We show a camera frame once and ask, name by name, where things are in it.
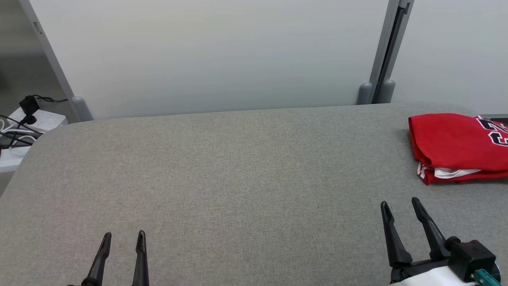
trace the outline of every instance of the white wall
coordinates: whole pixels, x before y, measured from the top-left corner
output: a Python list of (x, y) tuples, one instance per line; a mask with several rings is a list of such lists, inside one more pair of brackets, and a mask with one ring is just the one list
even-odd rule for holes
[(392, 102), (508, 114), (508, 1), (416, 0), (391, 78)]
[(355, 104), (388, 0), (30, 0), (94, 118)]

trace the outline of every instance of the jersey number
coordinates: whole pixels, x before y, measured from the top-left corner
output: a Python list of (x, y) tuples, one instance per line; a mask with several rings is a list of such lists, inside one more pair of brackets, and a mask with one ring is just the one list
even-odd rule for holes
[(478, 118), (477, 120), (482, 125), (483, 128), (487, 130), (492, 130), (489, 133), (489, 137), (492, 140), (492, 143), (508, 147), (508, 128), (506, 126), (504, 126), (501, 123), (496, 123), (494, 121), (489, 121), (485, 119)]

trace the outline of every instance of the teal connector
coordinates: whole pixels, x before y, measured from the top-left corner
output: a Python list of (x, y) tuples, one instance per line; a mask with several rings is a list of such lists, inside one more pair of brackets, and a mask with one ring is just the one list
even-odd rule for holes
[(480, 286), (501, 286), (485, 269), (476, 270), (474, 272), (474, 280)]

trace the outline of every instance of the metal frame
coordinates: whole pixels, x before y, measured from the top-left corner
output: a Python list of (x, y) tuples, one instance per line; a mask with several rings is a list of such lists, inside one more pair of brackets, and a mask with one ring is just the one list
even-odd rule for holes
[(406, 30), (414, 0), (389, 0), (385, 21), (379, 37), (376, 56), (370, 73), (370, 93), (361, 91), (357, 104), (389, 103), (395, 89), (395, 81), (390, 80), (397, 59), (402, 37)]
[(34, 33), (37, 35), (39, 42), (41, 42), (42, 49), (44, 50), (46, 57), (48, 58), (49, 64), (53, 68), (56, 78), (58, 79), (58, 82), (60, 82), (60, 85), (66, 97), (69, 99), (70, 106), (74, 111), (74, 114), (76, 114), (76, 117), (78, 118), (79, 121), (93, 120), (93, 117), (90, 113), (90, 110), (86, 106), (84, 99), (76, 97), (74, 95), (71, 86), (69, 85), (69, 82), (67, 81), (67, 78), (63, 73), (60, 63), (58, 63), (58, 59), (56, 58), (56, 55), (53, 52), (53, 49), (51, 48), (51, 44), (49, 43), (49, 40), (46, 37), (46, 34), (44, 33), (44, 29), (39, 19), (37, 18), (37, 15), (35, 14), (35, 11), (30, 3), (30, 0), (19, 0), (19, 3), (21, 4), (23, 10), (25, 11), (28, 20), (32, 23)]

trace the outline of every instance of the power strip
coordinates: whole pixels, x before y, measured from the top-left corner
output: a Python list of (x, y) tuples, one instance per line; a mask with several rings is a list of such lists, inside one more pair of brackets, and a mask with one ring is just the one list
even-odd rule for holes
[(0, 173), (12, 172), (18, 169), (23, 157), (31, 146), (16, 147), (12, 150), (3, 149), (0, 154)]
[[(9, 117), (16, 121), (21, 121), (23, 118), (25, 118), (25, 113), (23, 112), (23, 109), (19, 107)], [(37, 121), (34, 124), (26, 124), (26, 126), (41, 132), (47, 132), (51, 129), (55, 129), (58, 126), (69, 124), (69, 121), (64, 115), (40, 109), (35, 111), (34, 117), (37, 119)], [(9, 120), (9, 123), (15, 124), (15, 122), (11, 120)]]

